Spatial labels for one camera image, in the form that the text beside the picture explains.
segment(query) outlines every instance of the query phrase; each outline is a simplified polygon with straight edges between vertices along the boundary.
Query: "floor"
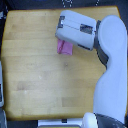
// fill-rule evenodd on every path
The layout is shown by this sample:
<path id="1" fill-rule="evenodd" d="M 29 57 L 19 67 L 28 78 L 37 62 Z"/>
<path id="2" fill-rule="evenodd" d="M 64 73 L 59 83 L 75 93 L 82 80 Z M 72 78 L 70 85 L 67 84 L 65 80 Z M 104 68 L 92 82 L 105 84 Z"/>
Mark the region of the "floor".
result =
<path id="1" fill-rule="evenodd" d="M 30 7 L 27 6 L 23 0 L 14 0 L 15 2 L 12 4 L 10 3 L 10 8 L 13 9 L 33 9 L 37 8 L 36 4 L 32 4 L 35 1 L 41 1 L 41 0 L 32 0 Z M 63 8 L 64 6 L 69 7 L 70 4 L 62 4 L 62 1 L 58 0 L 42 0 L 45 4 L 42 5 L 42 8 Z M 96 6 L 97 0 L 74 0 L 72 7 L 83 7 L 83 6 Z M 119 12 L 121 15 L 121 19 L 124 21 L 126 28 L 128 30 L 128 0 L 100 0 L 98 3 L 98 6 L 103 5 L 117 5 L 119 8 Z M 0 19 L 0 43 L 2 40 L 2 33 L 4 28 L 4 19 Z M 36 128 L 37 127 L 37 121 L 8 121 L 8 128 Z"/>

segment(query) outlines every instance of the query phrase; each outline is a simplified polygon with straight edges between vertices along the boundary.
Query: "pink object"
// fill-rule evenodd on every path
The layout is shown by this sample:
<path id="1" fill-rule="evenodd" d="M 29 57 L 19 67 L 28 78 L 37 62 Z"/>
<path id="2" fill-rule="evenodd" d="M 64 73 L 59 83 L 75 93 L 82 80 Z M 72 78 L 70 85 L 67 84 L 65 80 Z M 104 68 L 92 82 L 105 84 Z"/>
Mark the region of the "pink object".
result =
<path id="1" fill-rule="evenodd" d="M 57 53 L 72 55 L 73 44 L 58 39 Z"/>

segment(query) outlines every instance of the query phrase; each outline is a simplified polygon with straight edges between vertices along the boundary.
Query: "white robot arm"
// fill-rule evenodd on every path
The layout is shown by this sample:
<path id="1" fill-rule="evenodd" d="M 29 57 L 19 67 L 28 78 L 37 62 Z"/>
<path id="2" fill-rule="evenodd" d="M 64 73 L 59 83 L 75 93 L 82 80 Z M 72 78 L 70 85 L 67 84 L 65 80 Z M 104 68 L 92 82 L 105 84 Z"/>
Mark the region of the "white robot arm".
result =
<path id="1" fill-rule="evenodd" d="M 106 72 L 98 80 L 93 113 L 83 118 L 84 128 L 124 127 L 127 106 L 127 31 L 114 15 L 95 19 L 72 11 L 60 15 L 56 37 L 87 50 L 97 49 Z"/>

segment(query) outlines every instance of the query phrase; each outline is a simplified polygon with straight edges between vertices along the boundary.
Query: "wooden tabletop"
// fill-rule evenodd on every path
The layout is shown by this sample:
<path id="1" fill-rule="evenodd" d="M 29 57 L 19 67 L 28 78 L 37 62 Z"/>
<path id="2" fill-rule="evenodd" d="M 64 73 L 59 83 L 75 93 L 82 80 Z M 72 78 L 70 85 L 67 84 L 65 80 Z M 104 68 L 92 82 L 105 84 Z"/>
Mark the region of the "wooden tabletop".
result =
<path id="1" fill-rule="evenodd" d="M 116 7 L 70 10 L 96 20 L 119 16 Z M 75 118 L 93 111 L 95 85 L 105 67 L 95 50 L 73 46 L 72 56 L 57 54 L 61 11 L 8 13 L 1 57 L 7 119 Z"/>

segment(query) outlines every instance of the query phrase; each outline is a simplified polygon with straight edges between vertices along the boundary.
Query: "wood grain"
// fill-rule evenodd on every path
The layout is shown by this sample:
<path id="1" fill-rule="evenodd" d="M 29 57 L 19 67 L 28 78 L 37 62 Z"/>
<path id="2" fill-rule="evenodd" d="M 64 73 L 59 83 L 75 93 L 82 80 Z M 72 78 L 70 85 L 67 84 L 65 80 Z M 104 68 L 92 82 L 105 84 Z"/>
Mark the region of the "wood grain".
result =
<path id="1" fill-rule="evenodd" d="M 119 16 L 116 7 L 72 10 L 96 20 Z M 73 56 L 57 54 L 55 31 L 61 11 L 8 13 L 1 60 L 9 120 L 76 118 L 93 110 L 95 85 L 105 67 L 95 50 L 74 46 Z"/>

